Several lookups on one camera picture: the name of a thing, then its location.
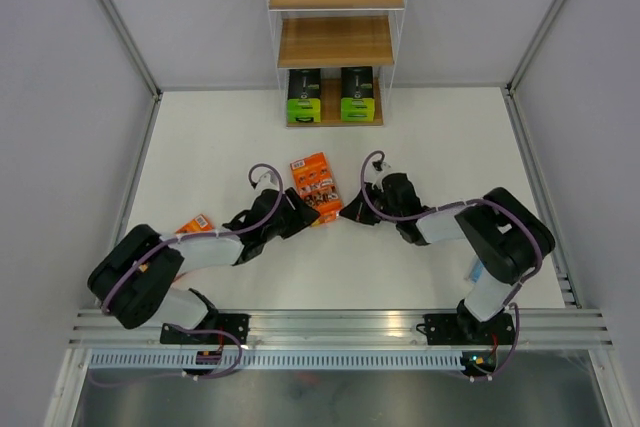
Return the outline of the orange razor box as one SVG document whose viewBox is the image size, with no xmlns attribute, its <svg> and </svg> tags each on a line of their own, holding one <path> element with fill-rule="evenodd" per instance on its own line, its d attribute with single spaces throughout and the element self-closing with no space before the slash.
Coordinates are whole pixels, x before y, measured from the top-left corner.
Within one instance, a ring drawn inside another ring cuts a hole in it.
<svg viewBox="0 0 640 427">
<path fill-rule="evenodd" d="M 175 231 L 176 234 L 190 234 L 212 231 L 214 224 L 204 214 L 198 214 Z"/>
<path fill-rule="evenodd" d="M 313 227 L 335 221 L 343 208 L 329 162 L 319 152 L 290 164 L 295 190 L 301 199 L 320 216 Z"/>
</svg>

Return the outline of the black green razor box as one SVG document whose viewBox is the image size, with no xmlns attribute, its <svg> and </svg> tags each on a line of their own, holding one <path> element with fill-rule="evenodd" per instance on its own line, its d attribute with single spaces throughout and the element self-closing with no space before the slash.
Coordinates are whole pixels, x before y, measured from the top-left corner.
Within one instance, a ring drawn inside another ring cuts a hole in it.
<svg viewBox="0 0 640 427">
<path fill-rule="evenodd" d="M 372 122 L 375 114 L 371 66 L 341 69 L 340 114 L 343 122 Z"/>
<path fill-rule="evenodd" d="M 287 122 L 321 122 L 321 70 L 290 69 L 286 100 Z"/>
</svg>

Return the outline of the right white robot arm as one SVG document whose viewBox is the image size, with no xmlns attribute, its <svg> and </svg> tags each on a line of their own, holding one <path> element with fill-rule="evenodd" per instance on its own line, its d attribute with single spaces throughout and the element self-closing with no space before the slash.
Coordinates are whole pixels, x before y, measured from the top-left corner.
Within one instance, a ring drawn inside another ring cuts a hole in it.
<svg viewBox="0 0 640 427">
<path fill-rule="evenodd" d="M 370 226 L 389 221 L 403 240 L 417 246 L 467 241 L 482 266 L 456 308 L 457 331 L 469 342 L 491 332 L 494 319 L 556 247 L 548 227 L 503 187 L 469 203 L 431 208 L 406 174 L 384 174 L 364 183 L 340 216 Z"/>
</svg>

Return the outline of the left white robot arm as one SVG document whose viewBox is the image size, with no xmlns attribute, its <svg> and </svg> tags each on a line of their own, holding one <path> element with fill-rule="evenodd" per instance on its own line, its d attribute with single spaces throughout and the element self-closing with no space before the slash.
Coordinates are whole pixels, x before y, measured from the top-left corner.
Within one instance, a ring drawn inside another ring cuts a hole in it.
<svg viewBox="0 0 640 427">
<path fill-rule="evenodd" d="M 219 230 L 167 239 L 147 224 L 135 226 L 89 275 L 87 287 L 107 314 L 126 329 L 149 321 L 176 277 L 210 266 L 245 264 L 276 237 L 287 239 L 311 226 L 320 213 L 293 188 L 266 188 Z"/>
</svg>

